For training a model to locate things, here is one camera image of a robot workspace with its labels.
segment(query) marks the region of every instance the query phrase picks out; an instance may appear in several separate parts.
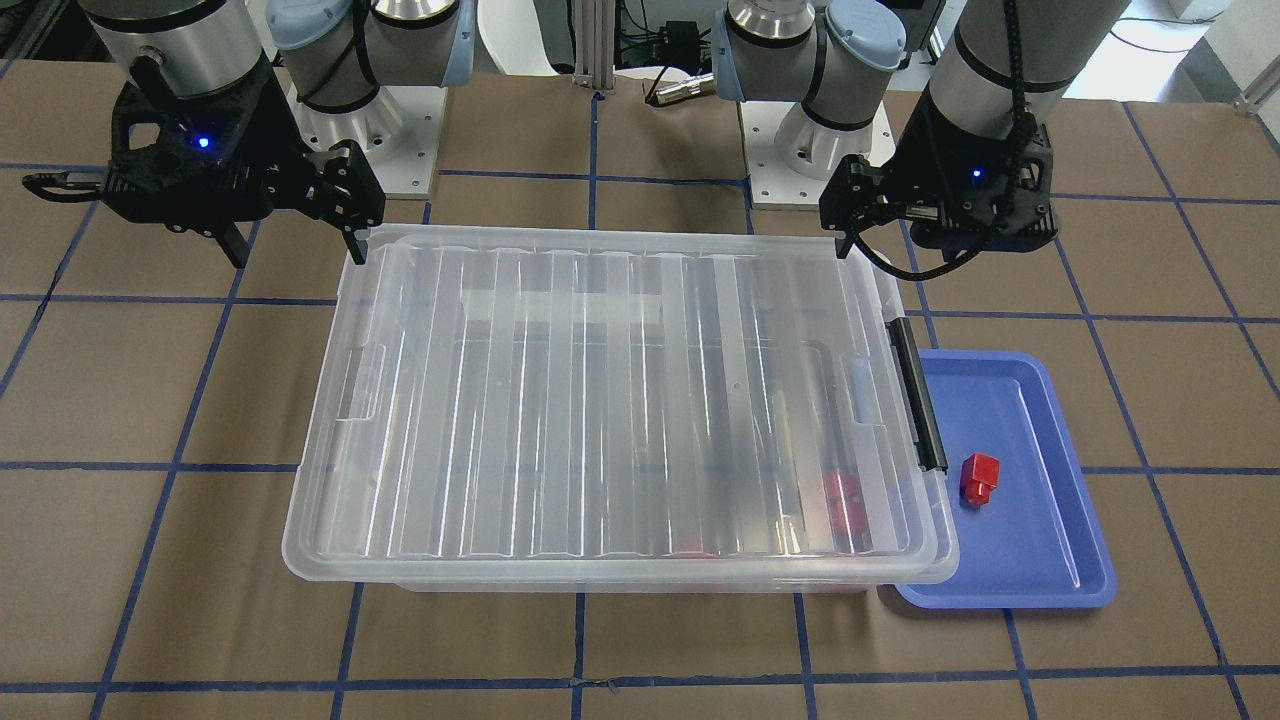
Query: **plastic lid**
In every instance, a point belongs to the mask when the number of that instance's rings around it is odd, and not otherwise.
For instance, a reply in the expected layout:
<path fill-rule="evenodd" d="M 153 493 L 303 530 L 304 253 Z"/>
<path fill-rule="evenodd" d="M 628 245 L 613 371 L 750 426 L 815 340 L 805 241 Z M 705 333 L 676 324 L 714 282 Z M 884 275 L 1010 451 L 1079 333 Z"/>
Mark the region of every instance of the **plastic lid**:
<path fill-rule="evenodd" d="M 320 580 L 796 591 L 957 557 L 884 322 L 823 238 L 380 225 L 285 528 Z"/>

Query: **black cable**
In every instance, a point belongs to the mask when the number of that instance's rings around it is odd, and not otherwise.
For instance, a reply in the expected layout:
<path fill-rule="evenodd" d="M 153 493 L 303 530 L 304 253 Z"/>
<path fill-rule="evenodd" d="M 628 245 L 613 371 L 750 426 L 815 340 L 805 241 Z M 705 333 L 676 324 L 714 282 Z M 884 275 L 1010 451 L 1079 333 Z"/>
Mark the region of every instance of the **black cable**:
<path fill-rule="evenodd" d="M 90 202 L 101 200 L 101 190 L 73 192 L 50 192 L 51 188 L 67 188 L 68 173 L 32 173 L 22 178 L 22 187 L 41 200 L 50 202 Z"/>
<path fill-rule="evenodd" d="M 626 0 L 622 0 L 622 4 L 626 5 Z M 640 0 L 640 17 L 644 18 L 644 31 L 653 32 L 652 29 L 649 29 L 649 8 L 645 6 L 644 0 Z"/>
<path fill-rule="evenodd" d="M 1174 24 L 1174 26 L 1210 26 L 1210 24 L 1213 24 L 1217 20 L 1217 18 L 1222 17 L 1222 13 L 1225 13 L 1225 12 L 1226 10 L 1219 10 L 1217 13 L 1213 13 L 1212 15 L 1210 15 L 1207 18 L 1196 18 L 1196 19 L 1190 19 L 1190 20 L 1181 20 L 1181 19 L 1176 19 L 1176 18 L 1172 18 L 1172 19 L 1166 19 L 1166 18 L 1120 18 L 1119 20 L 1116 20 L 1116 24 L 1120 24 L 1120 23 L 1164 23 L 1164 24 Z M 1162 55 L 1181 55 L 1183 53 L 1190 53 L 1192 51 L 1190 47 L 1188 47 L 1185 50 L 1162 50 L 1160 47 L 1147 47 L 1146 45 L 1138 45 L 1137 42 L 1132 41 L 1129 38 L 1120 37 L 1119 35 L 1116 35 L 1116 31 L 1115 31 L 1114 26 L 1112 26 L 1112 28 L 1110 31 L 1107 31 L 1107 35 L 1110 35 L 1111 37 L 1119 40 L 1120 42 L 1124 42 L 1129 47 L 1137 47 L 1138 50 L 1146 50 L 1147 53 L 1160 53 Z"/>
<path fill-rule="evenodd" d="M 1114 31 L 1114 29 L 1108 29 L 1107 35 L 1110 35 L 1111 37 L 1119 40 L 1120 42 L 1124 42 L 1129 47 L 1137 47 L 1138 50 L 1146 50 L 1147 53 L 1160 53 L 1161 55 L 1181 55 L 1183 53 L 1190 53 L 1192 51 L 1190 47 L 1183 47 L 1181 50 L 1161 50 L 1160 47 L 1147 47 L 1146 45 L 1138 45 L 1137 42 L 1133 42 L 1132 40 L 1125 40 L 1125 38 L 1120 37 L 1119 35 L 1116 35 L 1116 31 Z"/>
<path fill-rule="evenodd" d="M 1207 18 L 1196 18 L 1190 20 L 1183 20 L 1178 18 L 1120 18 L 1116 23 L 1166 23 L 1172 26 L 1207 26 L 1212 24 L 1213 20 L 1222 17 L 1226 10 L 1219 10 Z"/>
<path fill-rule="evenodd" d="M 568 49 L 577 64 L 577 33 L 573 32 L 573 0 L 564 0 L 564 17 L 568 20 Z"/>
<path fill-rule="evenodd" d="M 671 65 L 666 65 L 658 70 L 658 77 L 653 78 L 653 87 L 650 87 L 649 92 L 645 92 L 644 95 L 645 105 L 653 105 L 653 99 L 658 95 L 658 83 L 662 82 L 662 76 L 667 74 L 667 70 L 669 69 Z"/>
<path fill-rule="evenodd" d="M 970 260 L 982 254 L 983 250 L 991 245 L 991 241 L 996 238 L 996 232 L 1005 229 L 1005 220 L 1012 213 L 1014 209 L 1014 193 L 1018 191 L 1018 176 L 1021 170 L 1023 164 L 1023 150 L 1027 149 L 1027 143 L 1030 142 L 1032 137 L 1038 129 L 1036 123 L 1036 117 L 1027 110 L 1027 81 L 1023 77 L 1023 33 L 1021 26 L 1018 23 L 1018 0 L 1005 0 L 1005 33 L 1009 40 L 1009 74 L 1012 79 L 1012 114 L 1014 114 L 1014 127 L 1009 129 L 1009 136 L 1005 142 L 1009 146 L 1009 155 L 1006 163 L 1006 181 L 1005 190 L 997 200 L 996 217 L 992 218 L 991 224 L 988 224 L 982 231 L 982 236 L 978 242 L 973 245 L 969 250 L 965 250 L 960 255 L 956 255 L 947 263 L 933 268 L 932 270 L 924 270 L 922 273 L 914 273 L 910 270 L 904 270 L 888 263 L 881 258 L 869 245 L 858 234 L 854 234 L 852 243 L 863 255 L 870 260 L 872 265 L 876 265 L 881 270 L 893 275 L 895 278 L 906 282 L 924 282 L 932 281 L 933 278 L 942 277 L 952 270 L 956 270 Z M 928 129 L 928 135 L 932 143 L 933 131 L 932 127 Z M 941 167 L 941 158 L 934 147 L 934 159 L 938 160 Z"/>
<path fill-rule="evenodd" d="M 298 102 L 308 102 L 321 90 L 324 90 L 325 86 L 329 85 L 329 81 L 333 79 L 333 76 L 338 74 L 338 68 L 342 67 L 342 64 L 347 60 L 347 56 L 351 55 L 352 50 L 355 49 L 356 49 L 356 37 L 352 36 L 352 38 L 347 41 L 347 46 L 342 49 L 342 53 L 338 53 L 338 58 L 334 59 L 334 61 L 329 65 L 329 69 L 326 69 L 324 72 L 324 76 L 320 77 L 320 81 L 316 82 L 316 86 L 306 92 L 298 94 Z"/>

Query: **plastic tray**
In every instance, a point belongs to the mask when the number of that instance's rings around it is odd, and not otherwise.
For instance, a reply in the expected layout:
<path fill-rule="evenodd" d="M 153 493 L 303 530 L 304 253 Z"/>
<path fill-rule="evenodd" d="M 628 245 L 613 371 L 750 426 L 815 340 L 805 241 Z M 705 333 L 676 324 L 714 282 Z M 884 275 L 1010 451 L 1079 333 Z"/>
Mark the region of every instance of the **plastic tray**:
<path fill-rule="evenodd" d="M 1019 352 L 920 351 L 942 441 L 960 566 L 940 584 L 899 585 L 931 609 L 1101 607 L 1115 569 L 1044 366 Z M 964 460 L 1000 460 L 989 503 L 960 497 Z"/>

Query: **red block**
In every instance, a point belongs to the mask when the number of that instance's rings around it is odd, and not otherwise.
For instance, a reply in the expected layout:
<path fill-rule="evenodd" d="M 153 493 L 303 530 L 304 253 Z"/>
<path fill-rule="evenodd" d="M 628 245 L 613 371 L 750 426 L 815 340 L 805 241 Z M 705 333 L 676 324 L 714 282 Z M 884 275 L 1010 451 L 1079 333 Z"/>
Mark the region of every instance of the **red block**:
<path fill-rule="evenodd" d="M 987 505 L 991 502 L 991 486 L 969 483 L 964 487 L 964 498 L 969 505 Z"/>
<path fill-rule="evenodd" d="M 840 471 L 823 473 L 831 529 L 840 538 L 863 538 L 870 532 L 863 488 L 858 478 Z"/>
<path fill-rule="evenodd" d="M 991 492 L 1000 486 L 1000 460 L 974 452 L 960 470 L 960 489 L 972 505 L 987 505 Z"/>

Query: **blue tape line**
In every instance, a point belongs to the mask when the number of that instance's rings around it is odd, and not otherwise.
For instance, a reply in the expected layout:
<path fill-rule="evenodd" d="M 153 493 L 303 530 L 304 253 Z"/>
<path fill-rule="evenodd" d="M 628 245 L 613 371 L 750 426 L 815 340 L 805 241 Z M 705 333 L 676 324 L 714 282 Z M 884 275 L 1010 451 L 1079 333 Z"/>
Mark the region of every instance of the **blue tape line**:
<path fill-rule="evenodd" d="M 938 673 L 819 673 L 819 685 L 878 685 L 896 683 L 983 683 L 1016 680 L 1014 670 L 947 670 Z"/>
<path fill-rule="evenodd" d="M 347 633 L 342 638 L 342 659 L 338 661 L 338 683 L 333 691 L 329 720 L 342 719 L 342 705 L 347 697 L 347 678 L 351 674 L 351 653 L 356 647 L 356 628 L 360 624 L 360 603 L 365 597 L 365 583 L 351 588 L 351 610 L 347 612 Z"/>
<path fill-rule="evenodd" d="M 637 675 L 609 678 L 608 680 L 593 680 L 582 683 L 589 688 L 704 688 L 724 685 L 800 685 L 804 678 L 791 673 L 785 675 L 691 675 L 687 678 L 666 678 L 658 675 Z"/>
<path fill-rule="evenodd" d="M 742 187 L 744 181 L 730 178 L 645 178 L 635 176 L 596 176 L 600 182 L 634 182 L 646 184 L 718 184 Z"/>
<path fill-rule="evenodd" d="M 0 460 L 0 470 L 95 473 L 297 473 L 296 462 L 113 462 L 96 460 Z"/>
<path fill-rule="evenodd" d="M 591 95 L 591 167 L 588 177 L 586 195 L 586 229 L 595 229 L 595 200 L 599 190 L 599 161 L 600 161 L 600 101 L 603 92 Z"/>
<path fill-rule="evenodd" d="M 1055 192 L 1055 200 L 1114 200 L 1120 202 L 1172 202 L 1170 197 L 1149 195 L 1094 195 L 1088 192 Z M 1239 197 L 1179 197 L 1181 202 L 1197 205 L 1280 205 L 1280 200 L 1244 200 Z"/>
<path fill-rule="evenodd" d="M 1125 113 L 1129 113 L 1129 108 L 1125 106 Z M 1137 122 L 1134 122 L 1134 128 L 1137 129 Z M 1151 155 L 1151 149 L 1146 145 L 1146 138 L 1142 137 L 1140 132 L 1138 138 L 1143 141 L 1143 147 L 1147 149 L 1148 156 L 1152 163 L 1155 163 L 1155 155 Z M 1080 313 L 1087 315 L 1085 324 L 1089 328 L 1089 334 L 1093 337 L 1093 343 L 1098 351 L 1098 359 L 1102 360 L 1102 369 L 1107 374 L 1107 382 L 1111 383 L 1111 392 L 1115 395 L 1116 402 L 1120 406 L 1120 415 L 1124 418 L 1125 427 L 1129 430 L 1129 437 L 1133 439 L 1134 448 L 1138 452 L 1138 460 L 1144 465 L 1151 465 L 1147 459 L 1147 451 L 1142 445 L 1142 438 L 1138 436 L 1138 428 L 1133 421 L 1133 415 L 1129 413 L 1129 404 L 1125 402 L 1124 393 L 1120 392 L 1120 383 L 1116 380 L 1115 370 L 1111 366 L 1111 360 L 1107 357 L 1106 348 L 1102 346 L 1102 336 L 1098 334 L 1097 324 L 1093 322 L 1089 313 L 1088 304 L 1084 301 L 1084 293 L 1080 292 L 1080 284 L 1076 282 L 1075 273 L 1071 270 L 1071 263 L 1066 258 L 1066 249 L 1062 246 L 1061 240 L 1055 240 L 1053 246 L 1057 247 L 1059 258 L 1062 260 L 1062 266 L 1066 269 L 1066 278 L 1071 283 L 1071 291 L 1075 293 L 1075 300 L 1080 305 Z M 1172 542 L 1174 548 L 1178 551 L 1179 562 L 1183 565 L 1183 574 L 1187 579 L 1187 585 L 1192 591 L 1192 597 L 1196 600 L 1197 607 L 1201 610 L 1201 620 L 1204 624 L 1204 630 L 1208 633 L 1210 643 L 1213 646 L 1213 655 L 1219 659 L 1219 664 L 1224 667 L 1224 674 L 1226 675 L 1228 685 L 1231 688 L 1231 696 L 1236 700 L 1236 708 L 1240 711 L 1242 720 L 1248 719 L 1248 711 L 1244 708 L 1244 701 L 1240 697 L 1240 691 L 1235 684 L 1235 678 L 1231 675 L 1228 666 L 1226 653 L 1222 651 L 1221 643 L 1219 643 L 1217 632 L 1213 629 L 1213 620 L 1210 618 L 1208 607 L 1204 606 L 1203 598 L 1199 593 L 1199 585 L 1196 583 L 1196 578 L 1192 574 L 1190 565 L 1185 562 L 1185 557 L 1181 553 L 1181 541 L 1178 538 L 1178 530 L 1174 528 L 1172 520 L 1169 518 L 1167 511 L 1164 506 L 1164 498 L 1160 495 L 1160 488 L 1156 487 L 1155 474 L 1147 474 L 1148 484 L 1151 486 L 1152 496 L 1156 498 L 1157 506 L 1160 506 L 1161 515 L 1165 518 L 1165 530 L 1169 533 L 1169 539 Z"/>
<path fill-rule="evenodd" d="M 1280 200 L 1243 200 L 1243 199 L 1219 199 L 1219 197 L 1179 197 L 1179 202 L 1190 202 L 1193 205 L 1280 205 Z"/>
<path fill-rule="evenodd" d="M 1233 665 L 1235 675 L 1280 675 L 1280 665 Z M 1217 676 L 1224 674 L 1220 665 L 1138 665 L 1120 667 L 1051 667 L 1028 669 L 1032 680 L 1062 680 L 1088 678 L 1188 678 Z M 948 670 L 916 673 L 815 673 L 815 685 L 855 684 L 906 684 L 906 683 L 963 683 L 1016 680 L 1016 670 Z M 378 680 L 143 680 L 113 682 L 108 694 L 116 693 L 182 693 L 182 692 L 333 692 L 342 687 L 346 692 L 376 691 L 465 691 L 465 689 L 568 689 L 585 688 L 659 688 L 659 687 L 714 687 L 714 685 L 800 685 L 804 675 L 712 676 L 695 675 L 673 678 L 662 675 L 636 675 L 608 680 L 580 682 L 572 678 L 445 678 L 445 679 L 378 679 Z M 0 694 L 52 694 L 93 693 L 100 683 L 49 682 L 0 683 Z"/>
<path fill-rule="evenodd" d="M 1089 328 L 1089 337 L 1093 338 L 1093 346 L 1098 352 L 1098 359 L 1102 360 L 1102 370 L 1107 375 L 1107 383 L 1111 384 L 1111 393 L 1120 405 L 1120 415 L 1124 418 L 1125 428 L 1129 430 L 1129 439 L 1133 441 L 1134 450 L 1138 452 L 1138 460 L 1143 464 L 1143 466 L 1149 465 L 1151 462 L 1147 460 L 1147 450 L 1142 446 L 1142 438 L 1138 437 L 1138 427 L 1133 421 L 1133 415 L 1129 414 L 1129 405 L 1125 402 L 1124 395 L 1120 392 L 1120 383 L 1116 380 L 1115 370 L 1111 368 L 1111 361 L 1107 359 L 1107 351 L 1102 346 L 1102 336 L 1098 334 L 1098 327 L 1093 322 L 1088 304 L 1084 301 L 1084 293 L 1080 291 L 1080 283 L 1075 279 L 1075 273 L 1071 270 L 1071 261 L 1066 258 L 1066 249 L 1062 246 L 1061 240 L 1055 240 L 1053 247 L 1057 249 L 1057 256 L 1062 260 L 1062 268 L 1066 270 L 1066 279 L 1071 284 L 1071 292 L 1075 293 L 1075 302 L 1080 306 L 1080 314 L 1084 315 L 1084 324 Z"/>
<path fill-rule="evenodd" d="M 0 683 L 0 694 L 61 694 L 97 692 L 97 683 Z"/>
<path fill-rule="evenodd" d="M 1280 475 L 1280 468 L 1202 468 L 1202 466 L 1138 466 L 1091 465 L 1083 468 L 1092 475 Z"/>
<path fill-rule="evenodd" d="M 1226 684 L 1231 688 L 1231 700 L 1235 701 L 1235 708 L 1240 714 L 1240 720 L 1249 719 L 1249 711 L 1244 706 L 1244 697 L 1240 694 L 1240 687 L 1235 682 L 1235 674 L 1231 671 L 1231 664 L 1226 659 L 1226 651 L 1222 650 L 1222 643 L 1217 637 L 1217 629 L 1213 628 L 1213 619 L 1210 618 L 1208 605 L 1204 602 L 1204 596 L 1201 593 L 1199 583 L 1196 582 L 1196 575 L 1192 573 L 1192 565 L 1187 560 L 1187 552 L 1183 550 L 1183 541 L 1178 537 L 1178 530 L 1174 528 L 1174 518 L 1169 514 L 1169 506 L 1165 503 L 1165 495 L 1160 491 L 1160 484 L 1156 482 L 1156 475 L 1147 475 L 1147 484 L 1151 487 L 1151 495 L 1156 498 L 1156 507 L 1160 509 L 1160 519 L 1165 523 L 1165 532 L 1169 533 L 1169 539 L 1174 544 L 1174 552 L 1178 555 L 1178 565 L 1183 569 L 1183 575 L 1187 578 L 1187 585 L 1192 591 L 1192 598 L 1196 600 L 1196 610 L 1199 611 L 1201 620 L 1204 623 L 1204 630 L 1208 633 L 1210 644 L 1213 646 L 1213 655 L 1217 657 L 1217 664 L 1222 667 L 1222 674 L 1226 676 Z"/>
<path fill-rule="evenodd" d="M 591 128 L 596 129 L 599 123 L 599 114 L 596 113 L 596 105 L 599 100 L 593 97 L 591 100 Z M 730 187 L 740 187 L 744 181 L 739 178 L 652 178 L 644 176 L 602 176 L 598 170 L 599 155 L 598 152 L 591 154 L 591 169 L 586 174 L 581 173 L 527 173 L 521 170 L 440 170 L 442 176 L 462 176 L 462 177 L 476 177 L 476 178 L 518 178 L 518 179 L 568 179 L 568 181 L 599 181 L 599 182 L 631 182 L 631 183 L 646 183 L 646 184 L 722 184 Z"/>
<path fill-rule="evenodd" d="M 1280 665 L 1231 665 L 1236 675 L 1280 675 Z"/>
<path fill-rule="evenodd" d="M 259 228 L 261 228 L 261 223 L 253 223 L 253 231 L 248 237 L 250 250 L 252 250 L 253 242 L 257 240 Z M 232 300 L 239 291 L 239 284 L 243 278 L 244 270 L 236 270 L 236 277 L 232 279 L 230 290 L 227 292 L 227 302 L 223 305 L 221 318 L 219 318 L 218 328 L 214 331 L 214 338 L 209 345 L 209 354 L 205 356 L 205 365 L 200 372 L 200 379 L 196 382 L 196 391 L 192 393 L 191 405 L 187 407 L 187 416 L 182 423 L 182 433 L 178 436 L 178 445 L 173 451 L 173 468 L 170 468 L 168 475 L 165 475 L 164 487 L 160 491 L 160 498 L 156 501 L 155 514 L 151 516 L 151 527 L 147 529 L 147 539 L 142 546 L 142 556 L 138 559 L 138 568 L 133 574 L 133 583 L 129 587 L 129 594 L 124 602 L 124 610 L 120 612 L 120 624 L 116 626 L 115 638 L 111 641 L 111 651 L 106 656 L 106 666 L 102 669 L 102 680 L 93 697 L 93 708 L 90 712 L 90 720 L 99 720 L 102 716 L 102 706 L 106 702 L 106 691 L 115 676 L 115 666 L 120 661 L 120 651 L 124 650 L 124 638 L 128 635 L 129 625 L 133 621 L 133 611 L 137 607 L 138 596 L 142 592 L 142 583 L 146 579 L 147 566 L 151 564 L 151 555 L 155 551 L 156 539 L 160 536 L 160 525 L 164 521 L 165 510 L 169 506 L 169 497 L 173 495 L 174 479 L 178 477 L 178 465 L 182 462 L 182 454 L 187 450 L 187 441 L 191 439 L 191 430 L 196 424 L 196 414 L 200 411 L 200 401 L 209 384 L 209 377 L 212 374 L 214 360 L 218 357 L 218 348 L 221 346 L 223 336 L 227 333 L 227 323 L 230 320 L 232 309 L 236 306 Z"/>
<path fill-rule="evenodd" d="M 591 176 L 584 176 L 580 173 L 524 173 L 518 170 L 440 170 L 439 174 L 472 178 L 591 179 Z"/>
<path fill-rule="evenodd" d="M 1036 697 L 1032 694 L 1032 680 L 1027 674 L 1027 660 L 1023 657 L 1023 642 L 1018 638 L 1018 624 L 1014 621 L 1014 612 L 1002 610 L 1005 615 L 1005 630 L 1009 632 L 1009 647 L 1014 651 L 1014 667 L 1018 669 L 1018 684 L 1023 689 L 1023 703 L 1027 705 L 1028 720 L 1038 720 L 1036 712 Z"/>
<path fill-rule="evenodd" d="M 97 462 L 97 461 L 52 461 L 52 460 L 0 460 L 0 470 L 90 470 L 95 473 L 164 473 L 173 468 L 170 462 Z"/>
<path fill-rule="evenodd" d="M 804 680 L 804 705 L 809 720 L 818 720 L 818 694 L 813 685 L 813 657 L 809 655 L 809 621 L 804 614 L 804 596 L 791 594 L 796 611 L 796 638 L 800 650 L 800 678 Z"/>
<path fill-rule="evenodd" d="M 67 273 L 67 266 L 70 264 L 72 256 L 76 255 L 76 249 L 79 247 L 81 240 L 84 238 L 84 231 L 88 229 L 88 223 L 93 219 L 97 205 L 97 201 L 93 201 L 84 210 L 84 217 L 81 218 L 81 224 L 76 228 L 76 234 L 72 236 L 72 242 L 67 246 L 67 252 L 63 252 L 63 259 L 58 261 L 58 268 L 54 270 L 54 278 L 49 283 L 49 290 L 41 297 L 36 313 L 31 316 L 31 322 L 27 323 L 27 332 L 22 334 L 22 341 L 18 342 L 18 348 L 14 350 L 13 357 L 9 360 L 9 366 L 5 369 L 4 375 L 0 377 L 0 398 L 9 389 L 9 383 L 13 380 L 14 373 L 18 372 L 18 364 L 22 363 L 27 348 L 31 347 L 31 340 L 36 337 L 36 328 L 40 327 L 40 320 L 44 319 L 50 299 L 54 296 L 54 291 L 58 290 L 58 283 L 61 282 L 63 274 Z"/>
<path fill-rule="evenodd" d="M 1028 670 L 1033 680 L 1078 680 L 1088 678 L 1188 678 L 1221 675 L 1217 665 L 1152 665 L 1137 667 L 1051 667 Z"/>
<path fill-rule="evenodd" d="M 178 462 L 179 473 L 297 473 L 297 462 Z"/>
<path fill-rule="evenodd" d="M 1222 279 L 1219 277 L 1217 270 L 1213 268 L 1213 263 L 1210 261 L 1208 252 L 1204 251 L 1204 246 L 1201 243 L 1199 236 L 1196 233 L 1196 228 L 1192 227 L 1190 219 L 1187 217 L 1187 210 L 1183 208 L 1178 193 L 1174 191 L 1174 186 L 1169 182 L 1169 176 L 1165 169 L 1160 165 L 1160 160 L 1156 158 L 1156 152 L 1152 150 L 1151 143 L 1147 141 L 1146 133 L 1142 132 L 1142 127 L 1138 124 L 1138 118 L 1134 117 L 1133 110 L 1129 108 L 1128 102 L 1121 102 L 1124 108 L 1124 114 L 1129 118 L 1129 124 L 1133 126 L 1134 133 L 1138 136 L 1138 141 L 1142 143 L 1142 149 L 1147 152 L 1147 159 L 1151 160 L 1151 167 L 1156 169 L 1156 174 L 1160 176 L 1160 182 L 1165 186 L 1165 191 L 1169 197 L 1174 201 L 1174 208 L 1178 209 L 1179 217 L 1183 219 L 1183 224 L 1187 227 L 1187 233 L 1190 236 L 1192 242 L 1196 243 L 1196 250 L 1201 255 L 1201 260 L 1204 263 L 1204 268 L 1208 270 L 1210 275 L 1213 278 L 1213 284 L 1217 286 L 1217 291 L 1222 295 L 1222 301 L 1226 302 L 1226 309 L 1231 313 L 1233 318 L 1239 318 L 1239 313 L 1235 309 L 1235 304 L 1231 302 L 1231 296 L 1226 292 L 1226 286 L 1222 284 Z M 1253 336 L 1249 333 L 1248 327 L 1244 323 L 1239 324 L 1240 334 L 1244 336 L 1245 343 L 1248 343 L 1249 350 L 1253 352 L 1253 359 L 1257 361 L 1258 368 L 1262 370 L 1262 375 L 1266 378 L 1267 384 L 1271 386 L 1271 393 L 1280 398 L 1280 388 L 1276 387 L 1276 380 L 1267 369 L 1267 364 L 1262 360 L 1262 355 L 1258 352 L 1257 345 L 1253 342 Z M 1204 629 L 1208 632 L 1210 641 L 1213 644 L 1213 651 L 1217 653 L 1219 664 L 1226 669 L 1226 684 L 1231 688 L 1231 700 L 1235 701 L 1235 708 L 1240 714 L 1242 720 L 1248 720 L 1249 710 L 1244 705 L 1244 697 L 1240 694 L 1239 684 L 1235 682 L 1235 675 L 1230 670 L 1230 664 L 1226 659 L 1226 652 L 1222 650 L 1219 642 L 1217 630 L 1213 628 L 1213 620 L 1210 618 L 1208 606 L 1204 605 L 1204 598 L 1201 596 L 1199 584 L 1196 582 L 1196 577 L 1192 573 L 1190 564 L 1187 562 L 1187 557 L 1183 553 L 1181 541 L 1178 538 L 1178 530 L 1174 528 L 1172 518 L 1169 515 L 1165 507 L 1164 495 L 1160 492 L 1160 486 L 1156 483 L 1155 475 L 1147 475 L 1147 482 L 1151 484 L 1151 492 L 1156 498 L 1156 503 L 1160 506 L 1160 514 L 1165 520 L 1165 528 L 1169 530 L 1169 538 L 1174 543 L 1174 550 L 1178 551 L 1178 561 L 1183 566 L 1183 573 L 1187 575 L 1187 584 L 1192 589 L 1192 596 L 1196 598 L 1196 606 L 1201 611 L 1201 618 L 1204 620 Z"/>
<path fill-rule="evenodd" d="M 1280 400 L 1280 386 L 1276 386 L 1276 379 L 1267 368 L 1266 360 L 1262 359 L 1262 354 L 1258 351 L 1257 343 L 1253 342 L 1253 336 L 1249 333 L 1249 328 L 1240 322 L 1240 313 L 1235 309 L 1235 302 L 1231 301 L 1231 296 L 1226 292 L 1226 286 L 1222 283 L 1222 278 L 1217 274 L 1217 269 L 1213 268 L 1213 263 L 1208 258 L 1208 252 L 1204 250 L 1204 243 L 1201 242 L 1199 234 L 1196 228 L 1192 227 L 1190 218 L 1187 217 L 1187 210 L 1183 208 L 1181 199 L 1174 192 L 1172 183 L 1169 182 L 1169 177 L 1165 174 L 1165 169 L 1160 167 L 1160 160 L 1156 159 L 1156 152 L 1151 149 L 1151 143 L 1147 142 L 1147 136 L 1143 135 L 1142 128 L 1138 127 L 1138 118 L 1133 115 L 1133 110 L 1129 109 L 1128 102 L 1121 102 L 1124 108 L 1124 114 L 1129 118 L 1129 124 L 1133 126 L 1133 131 L 1138 135 L 1138 141 L 1142 142 L 1142 149 L 1147 152 L 1147 159 L 1151 160 L 1151 165 L 1156 169 L 1156 174 L 1160 176 L 1160 182 L 1164 183 L 1165 190 L 1169 192 L 1169 197 L 1174 201 L 1174 208 L 1178 210 L 1178 215 L 1183 219 L 1183 225 L 1187 228 L 1187 234 L 1190 236 L 1192 242 L 1196 245 L 1196 251 L 1199 252 L 1201 260 L 1204 263 L 1204 269 L 1208 270 L 1211 278 L 1213 278 L 1213 284 L 1217 286 L 1217 292 L 1222 296 L 1222 301 L 1226 302 L 1226 309 L 1231 313 L 1240 328 L 1240 334 L 1244 336 L 1244 342 L 1249 346 L 1249 352 L 1253 354 L 1253 360 L 1258 364 L 1258 369 L 1262 370 L 1262 377 L 1266 378 L 1267 384 L 1271 386 L 1271 395 L 1275 395 Z M 1240 705 L 1243 715 L 1243 703 Z"/>
<path fill-rule="evenodd" d="M 1036 311 L 1004 311 L 1004 310 L 908 310 L 908 315 L 915 318 L 978 318 L 998 320 L 1110 320 L 1115 323 L 1249 323 L 1257 325 L 1280 324 L 1280 318 L 1215 318 L 1199 315 L 1083 315 L 1080 313 L 1036 313 Z"/>
<path fill-rule="evenodd" d="M 582 680 L 586 673 L 586 593 L 573 598 L 573 701 L 570 707 L 572 720 L 582 720 Z"/>
<path fill-rule="evenodd" d="M 911 272 L 920 272 L 920 263 L 915 258 L 915 243 L 911 242 L 911 233 L 906 229 L 906 220 L 897 222 L 897 231 L 902 233 L 902 242 L 906 245 L 906 259 L 911 264 Z M 929 299 L 924 293 L 924 283 L 918 282 L 915 284 L 915 293 L 920 299 L 920 316 L 924 318 L 924 328 L 929 332 L 929 346 L 937 350 L 941 347 L 938 345 L 938 331 L 933 327 L 933 311 L 929 309 Z"/>
<path fill-rule="evenodd" d="M 33 302 L 44 300 L 42 295 L 33 293 L 0 293 L 0 302 Z M 143 304 L 143 305 L 221 305 L 225 297 L 201 297 L 189 295 L 160 296 L 160 295 L 54 295 L 50 302 L 118 302 L 118 304 Z M 317 306 L 332 307 L 338 304 L 335 297 L 237 297 L 233 305 L 292 305 L 292 306 Z"/>

